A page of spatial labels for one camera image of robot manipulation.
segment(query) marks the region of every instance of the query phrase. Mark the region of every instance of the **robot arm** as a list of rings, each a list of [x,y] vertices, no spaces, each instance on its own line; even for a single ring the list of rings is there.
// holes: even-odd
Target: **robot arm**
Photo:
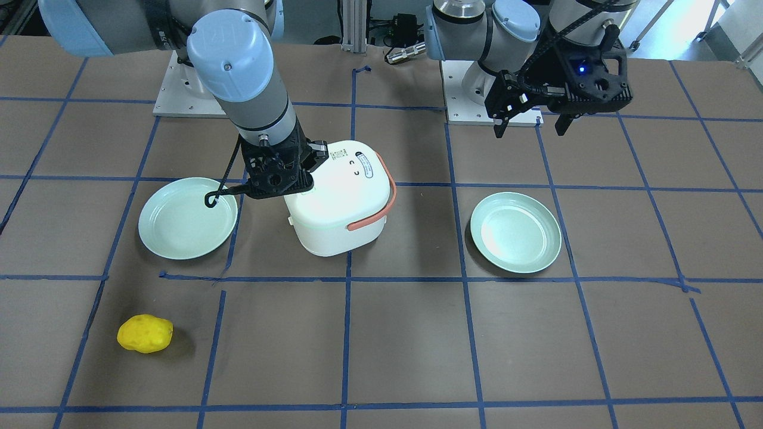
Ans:
[[[434,0],[427,9],[427,52],[473,60],[474,100],[495,120],[533,106],[560,114],[564,134],[584,113],[630,101],[619,26],[639,0],[558,0],[541,31],[522,0]],[[53,37],[79,56],[176,50],[193,65],[239,131],[249,179],[211,193],[268,198],[307,191],[328,157],[326,142],[305,137],[273,59],[271,33],[282,28],[282,0],[40,0]],[[618,63],[610,73],[606,60]]]
[[[618,40],[639,0],[557,0],[541,28],[522,0],[435,0],[427,8],[427,53],[473,60],[463,85],[484,104],[501,137],[508,121],[538,105],[559,113],[557,134],[584,114],[617,111],[633,98]]]
[[[282,27],[281,0],[40,0],[40,11],[72,54],[177,50],[196,69],[238,129],[249,173],[246,184],[215,195],[268,198],[313,187],[310,173],[327,145],[305,137],[275,66],[269,34]]]

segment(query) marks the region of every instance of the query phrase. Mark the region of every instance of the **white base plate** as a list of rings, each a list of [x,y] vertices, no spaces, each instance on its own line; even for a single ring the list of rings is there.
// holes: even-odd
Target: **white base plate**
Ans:
[[[227,118],[227,115],[208,94],[209,98],[196,95],[185,87],[185,66],[178,64],[177,53],[172,53],[167,71],[164,74],[162,88],[156,96],[153,106],[154,116],[170,116],[174,118]]]
[[[466,70],[468,70],[472,63],[473,61],[440,62],[443,70],[445,103],[448,106],[448,122],[460,125],[492,126],[493,119],[488,117],[485,107],[470,100],[461,87],[461,81],[464,79]],[[535,127],[538,120],[543,125],[543,116],[540,110],[529,110],[511,118],[509,126]]]

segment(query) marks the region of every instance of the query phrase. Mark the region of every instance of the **sticker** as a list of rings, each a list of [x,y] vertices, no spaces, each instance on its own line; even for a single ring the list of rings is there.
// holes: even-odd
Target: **sticker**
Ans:
[[[345,156],[347,156],[347,150],[345,149],[335,150],[333,152],[329,152],[329,155],[331,155],[332,160],[338,160],[339,158],[344,158]]]
[[[360,160],[360,163],[363,165],[363,169],[365,170],[365,177],[371,179],[374,176],[374,169],[371,168],[369,159],[363,155],[363,152],[355,152],[355,156],[358,157],[358,160]]]

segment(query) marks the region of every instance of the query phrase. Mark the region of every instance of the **light green plate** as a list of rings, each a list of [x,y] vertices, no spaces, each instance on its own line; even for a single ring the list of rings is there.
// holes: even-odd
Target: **light green plate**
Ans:
[[[472,212],[472,238],[493,264],[513,273],[536,273],[556,260],[562,230],[543,204],[524,194],[499,192]]]
[[[225,195],[214,208],[204,205],[207,192],[220,183],[189,177],[156,191],[143,206],[138,234],[148,250],[171,260],[190,260],[217,249],[233,231],[236,197]]]

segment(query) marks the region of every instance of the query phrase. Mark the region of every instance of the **light blue cap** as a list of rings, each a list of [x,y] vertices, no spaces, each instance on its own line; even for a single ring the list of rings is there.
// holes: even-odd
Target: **light blue cap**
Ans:
[[[76,0],[40,0],[40,14],[50,35],[76,56],[114,56]]]
[[[516,38],[533,42],[540,31],[540,16],[533,6],[522,0],[495,0],[495,20]]]
[[[188,36],[188,58],[204,86],[226,102],[256,97],[270,82],[270,42],[249,15],[222,9],[198,20]]]

